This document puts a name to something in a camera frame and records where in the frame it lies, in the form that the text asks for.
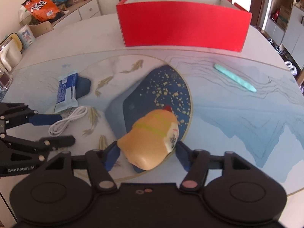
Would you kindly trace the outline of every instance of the plush toy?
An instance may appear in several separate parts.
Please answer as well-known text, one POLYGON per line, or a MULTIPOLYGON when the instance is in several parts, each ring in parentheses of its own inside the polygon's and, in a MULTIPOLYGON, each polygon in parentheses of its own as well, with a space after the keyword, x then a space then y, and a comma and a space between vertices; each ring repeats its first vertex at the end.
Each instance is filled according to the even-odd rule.
POLYGON ((178 136, 177 118, 171 107, 165 107, 138 119, 117 145, 131 164, 142 170, 151 170, 173 151, 178 136))

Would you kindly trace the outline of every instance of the teal pen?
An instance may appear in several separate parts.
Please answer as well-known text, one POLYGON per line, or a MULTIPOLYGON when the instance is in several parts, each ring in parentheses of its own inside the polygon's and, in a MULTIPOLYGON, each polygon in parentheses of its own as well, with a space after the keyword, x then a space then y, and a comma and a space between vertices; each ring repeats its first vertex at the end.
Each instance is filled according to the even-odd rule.
POLYGON ((247 81, 244 81, 241 77, 239 77, 238 75, 232 73, 231 71, 229 71, 228 69, 224 68, 223 66, 221 66, 219 64, 215 64, 214 68, 217 69, 218 71, 220 71, 222 74, 224 74, 227 77, 229 77, 230 79, 232 79, 233 81, 235 81, 238 84, 240 84, 242 87, 245 87, 250 92, 254 92, 255 93, 257 91, 253 85, 249 84, 247 81))

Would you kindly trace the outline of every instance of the brown door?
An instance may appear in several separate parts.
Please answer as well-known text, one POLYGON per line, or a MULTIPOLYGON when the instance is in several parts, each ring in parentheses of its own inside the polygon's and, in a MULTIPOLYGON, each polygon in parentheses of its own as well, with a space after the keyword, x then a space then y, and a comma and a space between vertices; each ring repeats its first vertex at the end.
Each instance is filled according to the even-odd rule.
POLYGON ((252 13, 251 25, 257 26, 260 23, 264 0, 251 0, 250 12, 252 13))

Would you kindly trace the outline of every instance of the cardboard box on shelf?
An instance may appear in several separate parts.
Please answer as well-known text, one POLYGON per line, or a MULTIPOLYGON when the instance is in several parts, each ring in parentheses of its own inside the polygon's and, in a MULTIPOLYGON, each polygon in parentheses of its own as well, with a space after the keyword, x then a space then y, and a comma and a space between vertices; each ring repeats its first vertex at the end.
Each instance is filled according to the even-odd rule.
POLYGON ((277 24, 280 25, 284 30, 287 27, 288 20, 290 18, 291 9, 285 6, 281 6, 277 24))
POLYGON ((231 0, 121 0, 126 46, 182 45, 241 51, 251 13, 231 0))

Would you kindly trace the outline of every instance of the charging cable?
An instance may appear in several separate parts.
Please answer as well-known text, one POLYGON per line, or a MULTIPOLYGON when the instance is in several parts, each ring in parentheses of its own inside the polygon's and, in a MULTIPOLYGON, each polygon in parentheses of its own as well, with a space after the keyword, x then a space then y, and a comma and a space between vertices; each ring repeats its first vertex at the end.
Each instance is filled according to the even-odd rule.
POLYGON ((85 106, 79 106, 76 108, 71 115, 69 115, 67 118, 62 119, 58 122, 55 122, 53 125, 49 128, 49 135, 50 136, 59 136, 62 134, 62 132, 66 129, 66 127, 69 125, 70 122, 75 121, 87 114, 88 108, 85 106))

